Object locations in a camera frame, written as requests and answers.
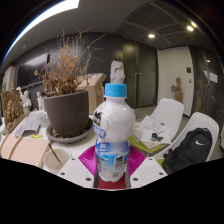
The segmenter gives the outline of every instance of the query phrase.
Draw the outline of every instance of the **white cup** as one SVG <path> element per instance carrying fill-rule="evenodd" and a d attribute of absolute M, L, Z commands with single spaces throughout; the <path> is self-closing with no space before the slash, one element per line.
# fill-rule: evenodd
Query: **white cup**
<path fill-rule="evenodd" d="M 71 158 L 71 153 L 67 149 L 54 149 L 55 154 L 57 155 L 58 159 L 61 161 L 63 166 L 65 163 Z M 61 168 L 63 167 L 58 160 L 56 159 L 55 155 L 51 150 L 49 150 L 44 156 L 44 164 L 50 173 L 57 174 Z"/>

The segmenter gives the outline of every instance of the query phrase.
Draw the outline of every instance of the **ceiling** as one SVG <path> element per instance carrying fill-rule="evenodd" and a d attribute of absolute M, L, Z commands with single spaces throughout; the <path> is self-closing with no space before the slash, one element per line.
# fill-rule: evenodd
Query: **ceiling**
<path fill-rule="evenodd" d="M 190 20 L 164 1 L 153 0 L 80 0 L 77 9 L 69 10 L 41 22 L 26 33 L 11 49 L 0 67 L 7 66 L 38 44 L 62 34 L 83 31 L 115 33 L 157 49 L 195 45 L 212 49 L 205 35 L 196 29 L 186 30 Z M 154 33 L 156 38 L 149 39 Z"/>

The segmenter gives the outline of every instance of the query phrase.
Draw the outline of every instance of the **pink cloth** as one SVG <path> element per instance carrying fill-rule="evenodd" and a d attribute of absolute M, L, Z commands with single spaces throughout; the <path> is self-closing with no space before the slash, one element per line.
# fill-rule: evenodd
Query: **pink cloth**
<path fill-rule="evenodd" d="M 135 172 L 135 170 L 142 164 L 146 156 L 139 152 L 133 146 L 130 146 L 130 152 L 127 161 L 127 170 L 129 177 Z"/>
<path fill-rule="evenodd" d="M 97 172 L 97 160 L 95 154 L 95 145 L 88 148 L 82 155 L 79 156 L 79 160 L 83 165 L 95 176 Z"/>

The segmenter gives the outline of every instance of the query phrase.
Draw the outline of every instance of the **black bag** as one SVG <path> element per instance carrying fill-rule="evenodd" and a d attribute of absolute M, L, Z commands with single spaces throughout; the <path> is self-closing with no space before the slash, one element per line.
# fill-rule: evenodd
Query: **black bag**
<path fill-rule="evenodd" d="M 163 169 L 167 174 L 171 174 L 190 165 L 203 163 L 211 146 L 212 135 L 207 128 L 189 131 L 178 147 L 163 155 Z"/>

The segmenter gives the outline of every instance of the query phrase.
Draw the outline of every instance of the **milk bottle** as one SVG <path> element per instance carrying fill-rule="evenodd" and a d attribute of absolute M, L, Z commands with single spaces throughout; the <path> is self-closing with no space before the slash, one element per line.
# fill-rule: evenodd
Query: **milk bottle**
<path fill-rule="evenodd" d="M 125 103 L 127 85 L 105 85 L 106 101 L 93 115 L 98 173 L 104 181 L 118 181 L 124 174 L 129 153 L 128 138 L 135 122 L 133 110 Z"/>

